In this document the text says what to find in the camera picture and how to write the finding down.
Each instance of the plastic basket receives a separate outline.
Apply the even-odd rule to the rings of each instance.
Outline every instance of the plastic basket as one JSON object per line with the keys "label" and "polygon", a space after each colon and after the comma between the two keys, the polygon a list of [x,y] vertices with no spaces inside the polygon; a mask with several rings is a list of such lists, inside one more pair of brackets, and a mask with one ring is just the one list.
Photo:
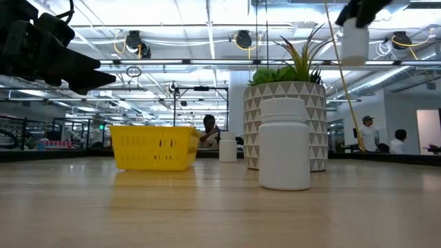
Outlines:
{"label": "plastic basket", "polygon": [[179,171],[196,160],[193,127],[111,126],[110,133],[119,169]]}

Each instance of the white bottle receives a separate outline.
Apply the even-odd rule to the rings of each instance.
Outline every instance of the white bottle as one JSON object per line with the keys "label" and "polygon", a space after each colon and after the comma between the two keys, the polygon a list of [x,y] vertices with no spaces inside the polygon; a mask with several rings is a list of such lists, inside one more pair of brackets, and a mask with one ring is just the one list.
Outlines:
{"label": "white bottle", "polygon": [[343,24],[342,65],[363,66],[369,58],[369,30],[356,27],[357,18]]}
{"label": "white bottle", "polygon": [[304,190],[311,184],[309,127],[302,99],[268,99],[260,103],[260,186]]}
{"label": "white bottle", "polygon": [[236,134],[221,132],[219,141],[219,162],[237,162]]}

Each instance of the man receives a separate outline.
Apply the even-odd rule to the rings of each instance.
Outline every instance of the man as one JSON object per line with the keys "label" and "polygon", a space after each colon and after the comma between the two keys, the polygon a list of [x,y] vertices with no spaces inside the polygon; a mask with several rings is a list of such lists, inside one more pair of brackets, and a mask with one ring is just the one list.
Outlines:
{"label": "man", "polygon": [[373,117],[365,116],[362,119],[363,126],[360,128],[361,139],[367,152],[376,152],[377,130],[372,126]]}
{"label": "man", "polygon": [[404,154],[404,141],[407,138],[406,130],[396,130],[395,139],[391,141],[389,151],[391,154]]}
{"label": "man", "polygon": [[219,133],[219,128],[215,125],[216,119],[211,114],[204,117],[204,127],[205,131],[200,133],[199,147],[208,149],[219,149],[218,141],[216,137]]}

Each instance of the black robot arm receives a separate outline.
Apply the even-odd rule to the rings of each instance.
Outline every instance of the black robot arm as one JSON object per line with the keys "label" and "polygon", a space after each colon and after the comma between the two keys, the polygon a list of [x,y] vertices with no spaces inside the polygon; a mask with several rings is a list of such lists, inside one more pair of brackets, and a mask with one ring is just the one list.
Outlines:
{"label": "black robot arm", "polygon": [[375,15],[391,2],[392,0],[351,0],[341,11],[336,24],[343,26],[347,19],[355,17],[356,27],[363,28],[371,24]]}

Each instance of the planter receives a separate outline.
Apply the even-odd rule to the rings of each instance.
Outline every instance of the planter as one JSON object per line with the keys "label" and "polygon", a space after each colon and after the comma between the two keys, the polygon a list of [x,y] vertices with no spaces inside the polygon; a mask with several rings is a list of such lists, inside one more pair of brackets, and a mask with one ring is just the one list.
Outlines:
{"label": "planter", "polygon": [[300,98],[305,101],[309,126],[309,166],[312,172],[325,171],[328,163],[326,91],[310,82],[266,83],[245,90],[244,155],[250,169],[259,169],[260,102],[272,98]]}

